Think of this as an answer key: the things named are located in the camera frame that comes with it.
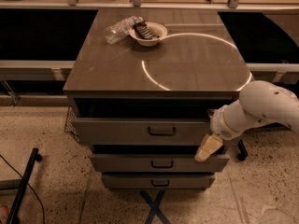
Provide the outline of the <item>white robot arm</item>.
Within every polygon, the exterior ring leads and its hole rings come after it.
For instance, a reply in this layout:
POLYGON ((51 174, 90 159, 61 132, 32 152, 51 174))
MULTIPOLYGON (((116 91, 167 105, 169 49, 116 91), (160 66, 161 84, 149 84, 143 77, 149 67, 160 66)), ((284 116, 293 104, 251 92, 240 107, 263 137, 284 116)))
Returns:
POLYGON ((224 140, 272 123, 299 133, 299 100, 285 88, 266 81, 252 81, 242 88, 236 101, 213 111, 210 134, 205 135, 194 158, 205 161, 223 146, 224 140))

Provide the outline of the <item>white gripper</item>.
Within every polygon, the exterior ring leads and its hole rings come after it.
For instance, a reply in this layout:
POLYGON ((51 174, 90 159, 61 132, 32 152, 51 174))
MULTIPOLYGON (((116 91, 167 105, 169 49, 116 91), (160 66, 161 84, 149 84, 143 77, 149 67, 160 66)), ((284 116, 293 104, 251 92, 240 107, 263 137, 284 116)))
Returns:
POLYGON ((224 112, 227 107, 228 105, 224 105, 219 109, 208 109, 210 131, 213 134, 206 134, 202 140, 194 156, 197 161, 205 161, 219 150, 222 147, 222 140, 233 140, 242 134, 242 132, 233 130, 227 124, 224 117, 224 112))

